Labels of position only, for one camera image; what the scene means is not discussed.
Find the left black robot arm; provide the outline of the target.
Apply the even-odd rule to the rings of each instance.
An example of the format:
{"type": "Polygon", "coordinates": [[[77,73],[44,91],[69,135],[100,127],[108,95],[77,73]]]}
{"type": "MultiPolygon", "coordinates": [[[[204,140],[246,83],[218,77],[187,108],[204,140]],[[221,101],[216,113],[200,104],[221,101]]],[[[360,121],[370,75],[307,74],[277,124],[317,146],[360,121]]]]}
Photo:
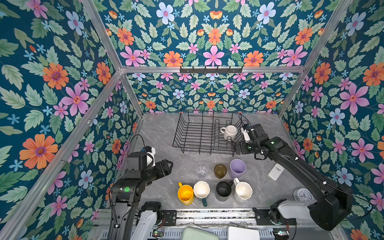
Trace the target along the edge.
{"type": "Polygon", "coordinates": [[[172,173],[174,163],[155,161],[152,152],[134,152],[127,156],[123,177],[110,190],[112,212],[109,240],[146,240],[153,227],[164,221],[162,204],[146,202],[139,208],[145,188],[172,173]]]}

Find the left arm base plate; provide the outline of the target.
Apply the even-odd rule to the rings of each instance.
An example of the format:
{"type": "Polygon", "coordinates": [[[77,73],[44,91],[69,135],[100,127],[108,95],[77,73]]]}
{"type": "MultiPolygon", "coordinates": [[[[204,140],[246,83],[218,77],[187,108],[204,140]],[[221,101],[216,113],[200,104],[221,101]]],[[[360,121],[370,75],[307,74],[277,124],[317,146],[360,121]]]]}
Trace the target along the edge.
{"type": "Polygon", "coordinates": [[[137,227],[163,227],[163,226],[175,226],[177,220],[176,210],[145,210],[142,211],[137,221],[137,227]]]}

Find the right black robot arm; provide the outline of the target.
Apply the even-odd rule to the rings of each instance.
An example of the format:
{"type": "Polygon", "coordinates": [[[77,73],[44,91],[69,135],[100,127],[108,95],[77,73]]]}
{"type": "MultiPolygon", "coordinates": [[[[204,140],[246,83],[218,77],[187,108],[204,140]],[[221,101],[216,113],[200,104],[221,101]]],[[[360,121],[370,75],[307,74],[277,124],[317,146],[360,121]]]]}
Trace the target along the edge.
{"type": "Polygon", "coordinates": [[[281,199],[270,206],[274,224],[284,219],[313,221],[326,231],[333,230],[352,212],[353,190],[337,184],[306,163],[288,143],[269,138],[260,124],[241,124],[242,139],[235,142],[238,155],[263,155],[291,173],[313,196],[310,201],[281,199]]]}

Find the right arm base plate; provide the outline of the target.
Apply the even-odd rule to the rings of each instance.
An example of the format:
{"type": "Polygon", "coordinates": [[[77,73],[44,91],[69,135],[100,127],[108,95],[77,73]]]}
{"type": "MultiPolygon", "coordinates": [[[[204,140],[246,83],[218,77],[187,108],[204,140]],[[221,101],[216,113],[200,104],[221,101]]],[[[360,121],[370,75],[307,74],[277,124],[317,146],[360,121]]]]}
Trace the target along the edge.
{"type": "Polygon", "coordinates": [[[295,219],[285,219],[281,214],[277,212],[277,210],[271,209],[257,209],[252,208],[252,211],[255,214],[255,219],[258,226],[296,226],[297,221],[295,219]]]}

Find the black wire dish rack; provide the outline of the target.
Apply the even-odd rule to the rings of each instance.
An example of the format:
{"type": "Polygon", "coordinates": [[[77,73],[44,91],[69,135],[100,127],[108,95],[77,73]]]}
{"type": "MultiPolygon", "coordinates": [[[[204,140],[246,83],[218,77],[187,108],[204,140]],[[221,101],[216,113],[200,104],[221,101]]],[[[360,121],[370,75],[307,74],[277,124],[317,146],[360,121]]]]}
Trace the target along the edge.
{"type": "Polygon", "coordinates": [[[235,143],[242,139],[241,114],[188,111],[179,114],[172,146],[185,152],[236,155],[235,143]],[[234,141],[226,141],[220,132],[228,125],[238,129],[234,141]]]}

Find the white mug red inside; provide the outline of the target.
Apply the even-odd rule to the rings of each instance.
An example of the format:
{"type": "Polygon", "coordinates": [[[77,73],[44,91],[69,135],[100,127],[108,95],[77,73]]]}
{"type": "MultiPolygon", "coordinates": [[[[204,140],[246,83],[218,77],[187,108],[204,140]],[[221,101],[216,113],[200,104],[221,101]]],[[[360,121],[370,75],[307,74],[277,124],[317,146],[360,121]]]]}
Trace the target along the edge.
{"type": "Polygon", "coordinates": [[[228,125],[226,127],[222,127],[220,132],[223,134],[223,138],[226,141],[234,141],[236,139],[238,129],[235,126],[228,125]]]}

